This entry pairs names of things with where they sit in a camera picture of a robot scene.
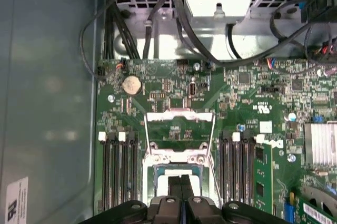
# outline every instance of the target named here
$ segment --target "black cable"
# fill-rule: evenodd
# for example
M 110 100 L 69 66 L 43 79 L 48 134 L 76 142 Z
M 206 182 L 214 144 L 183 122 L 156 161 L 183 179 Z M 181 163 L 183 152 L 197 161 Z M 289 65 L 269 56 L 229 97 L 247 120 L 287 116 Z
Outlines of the black cable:
M 325 27 L 326 27 L 326 30 L 328 32 L 329 42 L 328 42 L 328 49 L 323 54 L 323 57 L 320 60 L 315 60 L 308 53 L 308 43 L 309 43 L 310 35 L 312 33 L 313 25 L 308 29 L 308 31 L 306 32 L 305 38 L 304 38 L 304 54 L 305 54 L 305 57 L 307 58 L 307 60 L 309 62 L 315 63 L 315 64 L 320 65 L 320 66 L 335 66 L 335 65 L 337 65 L 336 62 L 334 62 L 334 63 L 333 62 L 323 62 L 324 59 L 326 59 L 326 60 L 329 59 L 330 48 L 331 48 L 331 45 L 332 45 L 332 33 L 331 33 L 331 27 L 330 27 L 329 23 L 326 23 Z
M 120 32 L 127 54 L 131 59 L 140 59 L 137 46 L 133 40 L 133 36 L 130 30 L 128 29 L 124 21 L 120 9 L 118 8 L 116 3 L 112 4 L 111 7 L 112 7 L 111 13 L 113 15 L 113 18 L 115 19 L 116 26 Z
M 215 63 L 218 66 L 221 67 L 239 67 L 243 65 L 247 65 L 250 63 L 253 63 L 256 60 L 262 59 L 267 57 L 268 55 L 271 55 L 277 51 L 279 51 L 281 48 L 285 47 L 287 44 L 289 44 L 292 40 L 294 40 L 296 37 L 298 37 L 301 33 L 303 33 L 306 29 L 308 29 L 311 24 L 306 24 L 302 26 L 300 29 L 298 29 L 296 32 L 294 32 L 290 37 L 284 39 L 282 42 L 280 42 L 278 45 L 260 53 L 253 57 L 250 57 L 248 59 L 242 59 L 242 60 L 235 60 L 235 61 L 224 61 L 220 62 L 218 59 L 216 59 L 208 50 L 207 48 L 201 43 L 201 41 L 197 38 L 195 33 L 193 32 L 193 29 L 191 25 L 189 24 L 189 20 L 186 16 L 183 1 L 182 0 L 173 0 L 175 9 L 177 11 L 178 19 L 185 29 L 188 37 L 190 38 L 190 41 L 192 44 L 200 51 L 201 54 L 205 57 L 206 60 L 211 60 L 213 63 Z
M 106 22 L 105 22 L 105 45 L 106 45 L 106 55 L 107 59 L 111 60 L 114 58 L 113 50 L 113 39 L 114 39 L 114 23 L 113 17 L 110 13 L 110 9 L 106 11 Z
M 269 21 L 269 27 L 270 30 L 272 32 L 272 34 L 279 40 L 279 42 L 282 42 L 284 39 L 286 39 L 286 36 L 283 35 L 277 28 L 276 28 L 276 24 L 275 24 L 275 16 L 277 13 L 280 12 L 281 9 L 289 6 L 289 5 L 293 5 L 293 4 L 299 4 L 299 3 L 303 3 L 306 2 L 307 0 L 291 0 L 288 2 L 285 2 L 284 4 L 282 4 L 281 6 L 279 6 L 271 15 L 270 21 Z M 298 42 L 298 41 L 291 41 L 291 44 L 299 47 L 301 50 L 304 50 L 304 46 Z
M 176 19 L 176 23 L 177 23 L 177 29 L 178 29 L 178 37 L 181 41 L 181 43 L 183 43 L 183 45 L 192 53 L 195 54 L 197 56 L 202 56 L 201 53 L 198 53 L 196 50 L 194 50 L 193 46 L 184 38 L 183 33 L 182 33 L 182 26 L 179 22 L 179 19 Z
M 152 37 L 152 20 L 154 14 L 165 4 L 166 0 L 159 0 L 155 6 L 152 8 L 150 14 L 147 17 L 147 21 L 149 21 L 149 25 L 145 28 L 145 45 L 143 49 L 143 59 L 148 58 L 148 53 L 150 52 L 150 43 Z
M 328 32 L 328 36 L 329 36 L 329 43 L 328 43 L 328 48 L 331 47 L 332 45 L 332 33 L 331 33 L 331 27 L 328 23 L 326 23 L 326 30 Z M 299 75 L 299 74 L 304 74 L 307 72 L 310 72 L 314 69 L 316 69 L 319 66 L 333 66 L 333 65 L 337 65 L 337 63 L 328 63 L 328 62 L 322 62 L 323 59 L 327 58 L 327 56 L 329 55 L 330 49 L 327 49 L 325 51 L 325 53 L 323 54 L 323 57 L 320 60 L 315 60 L 312 58 L 312 56 L 309 55 L 308 53 L 308 43 L 309 43 L 309 38 L 310 35 L 312 33 L 312 29 L 313 29 L 313 25 L 311 25 L 309 27 L 309 29 L 307 30 L 306 34 L 305 34 L 305 38 L 304 38 L 304 53 L 305 53 L 305 57 L 308 60 L 308 62 L 313 63 L 314 65 L 312 67 L 310 67 L 309 69 L 303 70 L 303 71 L 299 71 L 299 72 L 289 72 L 289 71 L 282 71 L 282 70 L 278 70 L 278 69 L 271 69 L 274 72 L 280 73 L 280 74 L 288 74 L 288 75 Z
M 235 46 L 233 44 L 233 24 L 229 24 L 227 25 L 226 29 L 227 29 L 227 38 L 228 38 L 228 45 L 230 46 L 230 49 L 232 51 L 232 53 L 234 54 L 234 56 L 237 59 L 242 59 L 242 57 L 239 55 L 239 53 L 237 52 L 237 50 L 235 49 Z
M 97 80 L 106 80 L 108 79 L 110 76 L 112 76 L 115 72 L 111 71 L 108 72 L 106 75 L 98 75 L 96 74 L 90 67 L 89 62 L 85 56 L 85 52 L 84 52 L 84 42 L 83 42 L 83 38 L 84 38 L 84 33 L 86 31 L 86 29 L 98 18 L 100 17 L 110 6 L 112 6 L 115 3 L 115 0 L 110 0 L 103 8 L 99 9 L 97 11 L 97 13 L 92 16 L 90 18 L 90 20 L 88 21 L 88 23 L 86 23 L 84 25 L 84 27 L 82 28 L 82 30 L 80 31 L 80 54 L 81 54 L 81 58 L 82 61 L 84 63 L 84 66 L 86 67 L 86 69 L 88 70 L 88 72 L 90 73 L 91 76 L 93 76 L 95 79 Z

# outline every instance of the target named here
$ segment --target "metal bracket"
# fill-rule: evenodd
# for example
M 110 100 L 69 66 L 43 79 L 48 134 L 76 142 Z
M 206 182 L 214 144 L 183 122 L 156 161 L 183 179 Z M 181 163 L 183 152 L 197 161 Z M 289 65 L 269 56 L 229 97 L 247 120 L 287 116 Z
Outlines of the metal bracket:
M 207 122 L 212 123 L 212 129 L 211 129 L 208 148 L 206 152 L 206 158 L 208 158 L 210 156 L 211 148 L 212 148 L 212 139 L 213 139 L 213 132 L 214 132 L 216 116 L 212 112 L 197 113 L 190 108 L 175 108 L 175 109 L 166 110 L 165 112 L 147 112 L 144 115 L 146 143 L 147 143 L 146 152 L 152 155 L 152 149 L 150 147 L 150 137 L 148 135 L 147 123 L 151 121 L 173 120 L 175 117 L 185 117 L 187 120 L 194 120 L 194 121 L 202 120 L 202 121 L 207 121 Z

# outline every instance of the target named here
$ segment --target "microchip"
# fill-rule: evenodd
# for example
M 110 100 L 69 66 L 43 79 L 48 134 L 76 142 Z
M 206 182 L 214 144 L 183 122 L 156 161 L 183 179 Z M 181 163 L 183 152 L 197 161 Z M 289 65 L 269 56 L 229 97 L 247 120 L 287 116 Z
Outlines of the microchip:
M 293 91 L 302 91 L 303 90 L 303 80 L 294 79 L 292 82 Z
M 220 117 L 227 119 L 227 112 L 220 112 Z
M 228 105 L 225 102 L 221 102 L 219 107 L 220 107 L 220 110 L 224 111 L 224 110 L 227 110 Z
M 249 73 L 240 73 L 239 74 L 239 83 L 249 84 Z
M 263 161 L 263 149 L 258 147 L 255 148 L 255 158 Z
M 177 66 L 187 66 L 188 64 L 189 64 L 189 61 L 186 59 L 177 60 Z
M 256 183 L 256 193 L 263 197 L 264 195 L 264 186 L 261 185 L 260 183 Z
M 298 128 L 299 124 L 295 121 L 289 121 L 288 126 L 289 126 L 290 129 L 296 130 Z

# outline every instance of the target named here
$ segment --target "screw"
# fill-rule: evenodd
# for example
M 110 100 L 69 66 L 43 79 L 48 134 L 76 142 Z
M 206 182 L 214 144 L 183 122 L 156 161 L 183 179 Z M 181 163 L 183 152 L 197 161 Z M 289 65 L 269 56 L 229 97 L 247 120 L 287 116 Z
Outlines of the screw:
M 195 203 L 201 203 L 201 198 L 194 198 L 193 202 L 195 202 Z
M 159 155 L 155 155 L 155 156 L 153 157 L 153 161 L 159 162 L 159 161 L 160 161 Z
M 114 95 L 109 95 L 107 96 L 107 100 L 110 102 L 110 103 L 113 103 L 115 101 L 115 96 Z
M 193 68 L 195 71 L 199 71 L 200 70 L 200 63 L 196 62 L 193 64 Z
M 236 209 L 239 208 L 239 206 L 238 206 L 237 204 L 235 204 L 235 203 L 230 203 L 228 206 L 229 206 L 230 208 L 234 209 L 234 210 L 236 210 Z
M 166 20 L 166 19 L 167 19 L 167 14 L 166 14 L 166 12 L 162 12 L 161 15 L 162 15 L 162 20 Z
M 288 162 L 295 162 L 296 156 L 293 154 L 288 154 Z
M 196 159 L 196 161 L 197 161 L 198 164 L 202 165 L 202 164 L 204 164 L 205 159 L 204 159 L 204 157 L 198 157 L 198 158 Z

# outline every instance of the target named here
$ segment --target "capacitor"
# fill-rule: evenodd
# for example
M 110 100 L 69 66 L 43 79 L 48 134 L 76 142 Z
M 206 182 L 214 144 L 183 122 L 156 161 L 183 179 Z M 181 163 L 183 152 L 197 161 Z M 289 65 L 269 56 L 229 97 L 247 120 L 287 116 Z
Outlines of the capacitor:
M 246 131 L 246 126 L 245 126 L 245 125 L 238 124 L 238 125 L 236 126 L 236 128 L 237 128 L 237 130 L 238 130 L 239 132 L 244 132 L 244 131 Z
M 335 75 L 337 73 L 337 67 L 332 67 L 330 69 L 326 69 L 324 70 L 324 75 L 325 76 L 332 76 L 332 75 Z
M 295 162 L 296 156 L 294 154 L 288 154 L 288 162 Z
M 326 177 L 326 176 L 328 176 L 329 175 L 329 173 L 327 172 L 327 171 L 325 171 L 325 170 L 314 170 L 313 171 L 317 176 L 319 176 L 319 177 Z
M 288 121 L 296 121 L 296 114 L 291 112 L 288 114 Z

